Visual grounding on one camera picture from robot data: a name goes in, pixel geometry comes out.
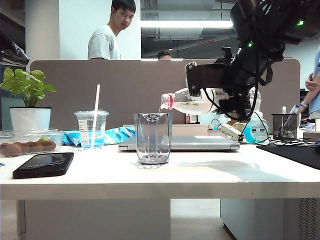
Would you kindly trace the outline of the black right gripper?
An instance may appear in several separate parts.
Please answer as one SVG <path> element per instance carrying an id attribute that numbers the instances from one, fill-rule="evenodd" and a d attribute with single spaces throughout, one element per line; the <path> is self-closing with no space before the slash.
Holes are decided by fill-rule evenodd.
<path id="1" fill-rule="evenodd" d="M 218 101 L 219 109 L 224 114 L 235 112 L 235 119 L 239 122 L 249 122 L 251 111 L 249 90 L 256 82 L 255 46 L 244 46 L 232 57 L 230 47 L 223 46 L 223 63 L 225 64 L 220 87 L 228 95 L 235 95 L 229 99 Z"/>

